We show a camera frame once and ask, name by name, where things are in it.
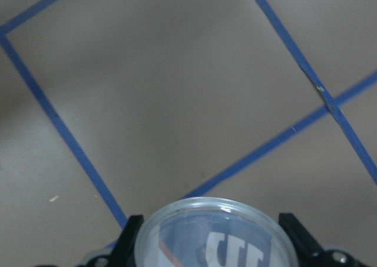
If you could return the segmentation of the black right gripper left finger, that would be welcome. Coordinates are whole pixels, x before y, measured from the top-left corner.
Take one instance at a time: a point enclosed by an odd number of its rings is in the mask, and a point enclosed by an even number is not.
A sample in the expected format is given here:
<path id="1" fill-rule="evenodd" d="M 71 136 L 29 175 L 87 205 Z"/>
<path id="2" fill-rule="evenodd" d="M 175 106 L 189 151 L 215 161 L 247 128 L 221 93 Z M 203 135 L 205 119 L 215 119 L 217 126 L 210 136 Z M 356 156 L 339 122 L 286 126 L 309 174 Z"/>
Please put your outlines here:
<path id="1" fill-rule="evenodd" d="M 136 266 L 134 252 L 135 242 L 143 222 L 143 215 L 132 215 L 129 217 L 124 229 L 122 230 L 114 248 L 109 255 L 109 266 Z"/>

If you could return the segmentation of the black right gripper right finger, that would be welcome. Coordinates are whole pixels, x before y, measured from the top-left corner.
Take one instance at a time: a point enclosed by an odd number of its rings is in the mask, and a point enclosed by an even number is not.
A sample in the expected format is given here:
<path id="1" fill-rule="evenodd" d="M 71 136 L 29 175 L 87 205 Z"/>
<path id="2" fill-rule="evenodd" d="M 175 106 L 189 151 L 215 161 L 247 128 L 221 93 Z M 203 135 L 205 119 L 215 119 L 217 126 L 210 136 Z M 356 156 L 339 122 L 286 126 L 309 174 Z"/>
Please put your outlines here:
<path id="1" fill-rule="evenodd" d="M 325 250 L 292 213 L 279 213 L 278 223 L 295 249 L 299 266 L 322 266 Z"/>

